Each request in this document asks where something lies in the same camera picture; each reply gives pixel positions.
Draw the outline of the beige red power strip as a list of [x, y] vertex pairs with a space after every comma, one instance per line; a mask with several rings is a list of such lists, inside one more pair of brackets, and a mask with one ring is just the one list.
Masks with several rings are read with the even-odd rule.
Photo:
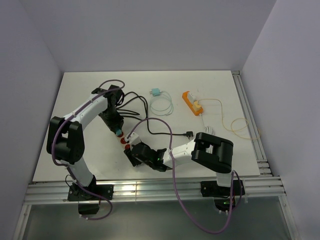
[[125, 140], [126, 134], [123, 131], [122, 131], [122, 136], [116, 136], [116, 134], [115, 134], [115, 137], [116, 137], [117, 141], [119, 142], [118, 145], [121, 147], [122, 152], [131, 148], [131, 145], [128, 144]]

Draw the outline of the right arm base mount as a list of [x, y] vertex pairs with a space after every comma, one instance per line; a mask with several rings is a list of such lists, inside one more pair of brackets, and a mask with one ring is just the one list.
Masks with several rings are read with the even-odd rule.
[[230, 188], [218, 186], [216, 180], [201, 181], [200, 193], [204, 198], [213, 198], [214, 205], [218, 211], [228, 212], [230, 209], [230, 202], [232, 209], [237, 206], [236, 197], [244, 197], [246, 194], [242, 180], [233, 180], [232, 199], [230, 200]]

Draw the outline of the dark teal charger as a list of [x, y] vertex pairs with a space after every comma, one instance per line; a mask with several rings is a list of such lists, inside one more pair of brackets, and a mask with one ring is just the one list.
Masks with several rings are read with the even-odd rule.
[[119, 136], [121, 137], [122, 134], [123, 134], [123, 132], [122, 132], [122, 130], [119, 129], [119, 128], [115, 131], [115, 135], [118, 136], [118, 137], [119, 137]]

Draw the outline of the white dual usb charger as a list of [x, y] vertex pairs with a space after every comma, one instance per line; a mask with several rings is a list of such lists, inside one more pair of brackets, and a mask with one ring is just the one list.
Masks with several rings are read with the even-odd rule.
[[197, 101], [197, 98], [190, 91], [187, 93], [187, 99], [192, 105], [194, 101]]

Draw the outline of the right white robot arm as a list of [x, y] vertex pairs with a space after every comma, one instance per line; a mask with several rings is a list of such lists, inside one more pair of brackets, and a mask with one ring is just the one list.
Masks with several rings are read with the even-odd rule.
[[173, 166], [195, 162], [216, 173], [216, 189], [220, 194], [227, 195], [234, 188], [231, 180], [234, 143], [230, 140], [199, 132], [186, 144], [154, 150], [133, 132], [124, 137], [124, 142], [130, 146], [127, 155], [134, 166], [145, 164], [155, 171], [166, 172]]

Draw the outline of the tan yellow charger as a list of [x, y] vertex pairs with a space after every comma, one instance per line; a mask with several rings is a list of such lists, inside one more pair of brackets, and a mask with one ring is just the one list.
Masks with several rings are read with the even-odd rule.
[[202, 106], [199, 104], [198, 101], [194, 101], [192, 107], [193, 107], [195, 112], [198, 112], [198, 111], [200, 111], [202, 109]]

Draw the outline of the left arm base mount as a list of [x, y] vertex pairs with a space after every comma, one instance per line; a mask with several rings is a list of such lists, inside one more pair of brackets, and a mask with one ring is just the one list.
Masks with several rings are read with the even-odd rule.
[[[76, 184], [72, 184], [69, 187], [67, 201], [78, 203], [78, 213], [82, 217], [89, 219], [102, 219], [108, 217], [113, 211], [113, 199], [114, 185], [113, 184], [98, 184], [93, 187], [80, 188]], [[93, 217], [96, 215], [102, 205], [102, 201], [109, 203], [109, 210], [104, 216]]]

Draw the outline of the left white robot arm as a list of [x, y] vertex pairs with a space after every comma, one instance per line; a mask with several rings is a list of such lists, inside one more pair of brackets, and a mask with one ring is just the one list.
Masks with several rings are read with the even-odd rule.
[[63, 117], [55, 116], [49, 122], [46, 151], [55, 165], [67, 168], [75, 183], [81, 186], [79, 194], [86, 200], [95, 198], [98, 188], [83, 157], [84, 130], [99, 116], [111, 132], [123, 136], [124, 118], [117, 112], [123, 97], [120, 86], [111, 85], [107, 90], [98, 87], [74, 111]]

